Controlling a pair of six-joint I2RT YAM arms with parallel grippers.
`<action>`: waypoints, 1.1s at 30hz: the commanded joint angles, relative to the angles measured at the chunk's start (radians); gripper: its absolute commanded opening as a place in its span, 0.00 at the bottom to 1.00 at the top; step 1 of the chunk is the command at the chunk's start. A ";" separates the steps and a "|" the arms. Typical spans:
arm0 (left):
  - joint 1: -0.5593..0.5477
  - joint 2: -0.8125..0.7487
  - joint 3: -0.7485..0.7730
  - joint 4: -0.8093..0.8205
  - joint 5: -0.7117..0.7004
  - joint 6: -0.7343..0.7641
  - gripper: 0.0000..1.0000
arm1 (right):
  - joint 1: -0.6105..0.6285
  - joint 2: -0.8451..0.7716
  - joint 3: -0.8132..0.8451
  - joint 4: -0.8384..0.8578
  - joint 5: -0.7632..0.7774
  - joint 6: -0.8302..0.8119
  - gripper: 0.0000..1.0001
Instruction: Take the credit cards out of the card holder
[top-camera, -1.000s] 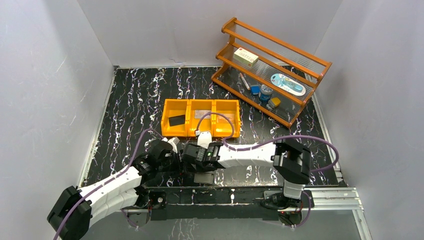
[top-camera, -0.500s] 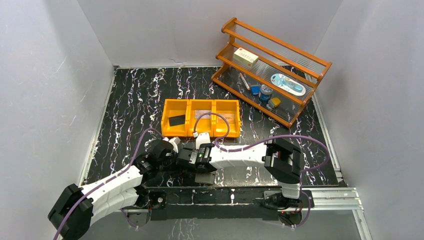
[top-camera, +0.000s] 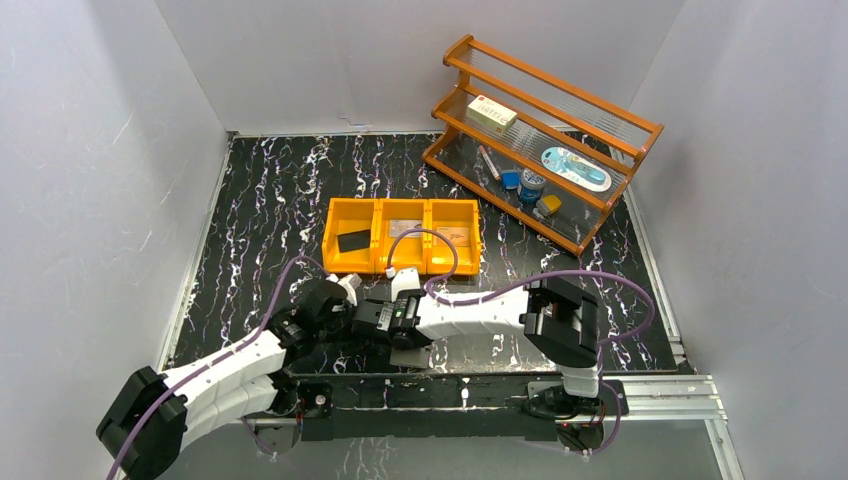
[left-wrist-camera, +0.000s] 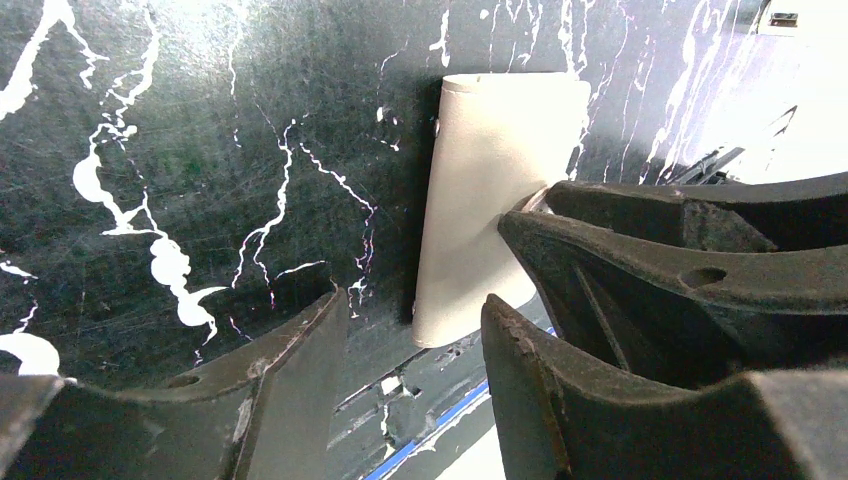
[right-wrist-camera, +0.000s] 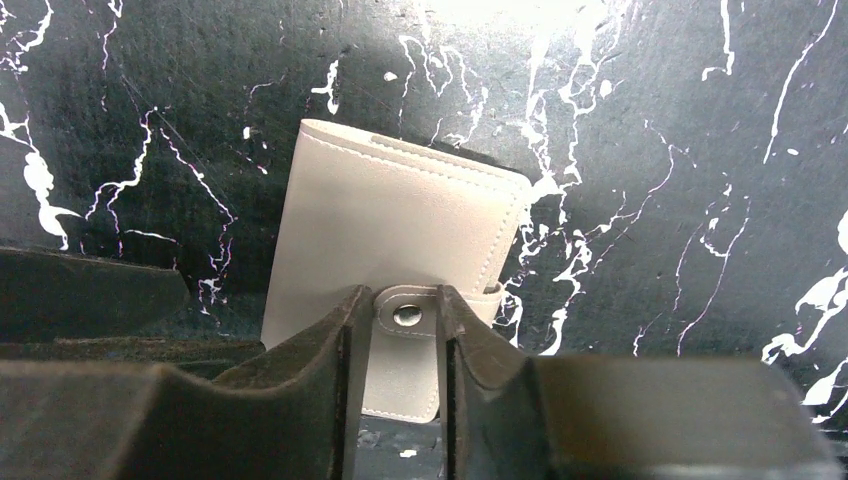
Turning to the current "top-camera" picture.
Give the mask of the yellow plastic triple bin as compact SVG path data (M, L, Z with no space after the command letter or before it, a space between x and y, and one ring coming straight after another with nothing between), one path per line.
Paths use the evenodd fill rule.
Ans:
M392 219L418 219L423 227L389 238L387 227ZM436 231L438 226L468 227L470 245L453 246ZM368 250L338 252L338 234L364 229L371 230ZM474 276L480 271L482 258L479 203L458 199L335 197L329 203L321 253L324 269L332 273L380 275L389 267L416 267L426 275L454 272Z

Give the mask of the orange wooden shelf rack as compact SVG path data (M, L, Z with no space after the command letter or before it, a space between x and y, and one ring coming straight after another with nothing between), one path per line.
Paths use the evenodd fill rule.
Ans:
M584 89L466 35L447 49L442 62L457 70L452 90L432 109L445 125L425 150L424 161L482 199L575 255L581 255L610 216L638 168L663 132L644 119ZM515 111L514 125L496 133L466 117L466 107L485 95ZM498 167L519 173L529 168L547 179L542 196L556 195L561 209L537 217L535 204L522 203L518 189L486 180L474 164L483 145ZM549 147L564 147L605 170L612 179L604 192L591 192L541 163Z

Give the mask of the grey card holder wallet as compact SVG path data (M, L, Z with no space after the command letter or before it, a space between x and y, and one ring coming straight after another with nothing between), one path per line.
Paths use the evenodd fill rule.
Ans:
M431 352L432 348L430 346L413 349L392 348L390 352L390 364L412 369L428 369L430 367Z

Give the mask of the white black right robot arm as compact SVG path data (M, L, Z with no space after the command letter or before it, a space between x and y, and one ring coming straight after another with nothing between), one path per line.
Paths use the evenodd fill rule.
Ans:
M352 332L398 350L460 335L522 335L557 367L571 411L587 414L601 403L598 302L569 281L550 277L480 293L406 288L393 295L359 302Z

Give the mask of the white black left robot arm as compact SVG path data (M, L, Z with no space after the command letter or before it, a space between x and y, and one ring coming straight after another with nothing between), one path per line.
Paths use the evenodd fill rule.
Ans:
M300 410L298 381L285 369L339 337L357 305L356 274L315 280L262 329L182 367L143 367L127 379L96 437L129 479L156 479L194 441L245 416Z

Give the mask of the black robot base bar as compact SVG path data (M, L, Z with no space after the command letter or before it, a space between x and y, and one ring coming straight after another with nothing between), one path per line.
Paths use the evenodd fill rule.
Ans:
M310 375L296 381L293 417L305 441L343 438L519 437L554 441L602 418L599 399L566 394L554 374Z

